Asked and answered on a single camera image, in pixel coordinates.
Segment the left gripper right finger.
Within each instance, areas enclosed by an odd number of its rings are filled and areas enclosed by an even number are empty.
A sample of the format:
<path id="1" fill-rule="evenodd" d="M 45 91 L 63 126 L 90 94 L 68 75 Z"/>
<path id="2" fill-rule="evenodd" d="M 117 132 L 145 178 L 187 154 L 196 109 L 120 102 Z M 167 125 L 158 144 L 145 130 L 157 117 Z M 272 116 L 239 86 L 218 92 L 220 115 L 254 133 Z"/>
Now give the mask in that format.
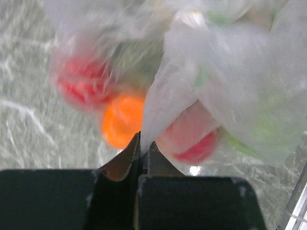
<path id="1" fill-rule="evenodd" d="M 152 144 L 138 179 L 138 230 L 263 230 L 252 186 L 240 177 L 185 176 Z"/>

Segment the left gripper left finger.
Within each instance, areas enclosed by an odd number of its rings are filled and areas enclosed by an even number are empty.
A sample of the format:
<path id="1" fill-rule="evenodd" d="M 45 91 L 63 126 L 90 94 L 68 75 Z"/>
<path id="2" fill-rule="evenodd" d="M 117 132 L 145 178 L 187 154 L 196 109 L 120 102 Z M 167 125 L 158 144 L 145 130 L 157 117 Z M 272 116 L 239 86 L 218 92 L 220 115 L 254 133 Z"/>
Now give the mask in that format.
<path id="1" fill-rule="evenodd" d="M 139 142 L 98 169 L 2 170 L 1 229 L 133 229 Z"/>

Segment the red fake apple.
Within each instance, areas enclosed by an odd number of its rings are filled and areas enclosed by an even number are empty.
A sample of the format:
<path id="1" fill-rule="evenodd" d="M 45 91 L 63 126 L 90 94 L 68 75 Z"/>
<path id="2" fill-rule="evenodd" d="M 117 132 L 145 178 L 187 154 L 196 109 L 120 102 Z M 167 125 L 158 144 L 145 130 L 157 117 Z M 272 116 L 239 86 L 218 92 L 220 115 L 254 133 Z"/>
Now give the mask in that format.
<path id="1" fill-rule="evenodd" d="M 216 149 L 219 126 L 197 101 L 176 118 L 156 144 L 160 152 L 178 162 L 199 165 Z"/>
<path id="2" fill-rule="evenodd" d="M 114 95 L 112 69 L 100 60 L 66 59 L 51 79 L 62 97 L 81 110 L 99 110 Z"/>

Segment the orange fake persimmon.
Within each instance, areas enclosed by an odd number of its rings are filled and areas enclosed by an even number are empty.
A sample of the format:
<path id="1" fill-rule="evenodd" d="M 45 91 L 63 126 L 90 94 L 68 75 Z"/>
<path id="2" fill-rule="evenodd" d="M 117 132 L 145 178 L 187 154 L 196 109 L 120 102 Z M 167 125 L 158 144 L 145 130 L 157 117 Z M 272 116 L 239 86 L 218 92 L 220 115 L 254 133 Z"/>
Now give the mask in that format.
<path id="1" fill-rule="evenodd" d="M 121 93 L 109 101 L 102 114 L 101 131 L 110 146 L 126 148 L 141 130 L 144 100 L 144 95 Z"/>

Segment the light green fake fruit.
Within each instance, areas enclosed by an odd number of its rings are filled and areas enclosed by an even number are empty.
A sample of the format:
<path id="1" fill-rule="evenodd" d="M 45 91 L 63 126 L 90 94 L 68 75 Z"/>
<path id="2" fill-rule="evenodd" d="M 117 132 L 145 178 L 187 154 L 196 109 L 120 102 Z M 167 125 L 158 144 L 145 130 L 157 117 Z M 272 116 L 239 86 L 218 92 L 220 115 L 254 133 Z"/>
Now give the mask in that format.
<path id="1" fill-rule="evenodd" d="M 282 165 L 295 151 L 307 126 L 307 102 L 295 97 L 277 102 L 261 103 L 263 113 L 257 114 L 247 133 L 237 138 L 227 134 L 227 144 L 236 152 L 246 154 L 270 166 Z"/>

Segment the clear lemon-print plastic bag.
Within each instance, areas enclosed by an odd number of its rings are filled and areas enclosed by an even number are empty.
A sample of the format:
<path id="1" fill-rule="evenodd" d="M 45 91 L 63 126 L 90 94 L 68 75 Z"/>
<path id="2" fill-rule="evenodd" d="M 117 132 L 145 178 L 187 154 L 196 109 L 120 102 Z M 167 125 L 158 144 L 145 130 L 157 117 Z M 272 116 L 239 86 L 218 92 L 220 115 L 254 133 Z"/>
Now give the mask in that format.
<path id="1" fill-rule="evenodd" d="M 112 98 L 144 95 L 142 152 L 198 101 L 220 125 L 204 161 L 264 164 L 227 134 L 247 133 L 270 99 L 307 101 L 304 0 L 47 0 L 44 9 L 58 36 L 50 77 L 66 59 L 100 60 Z"/>

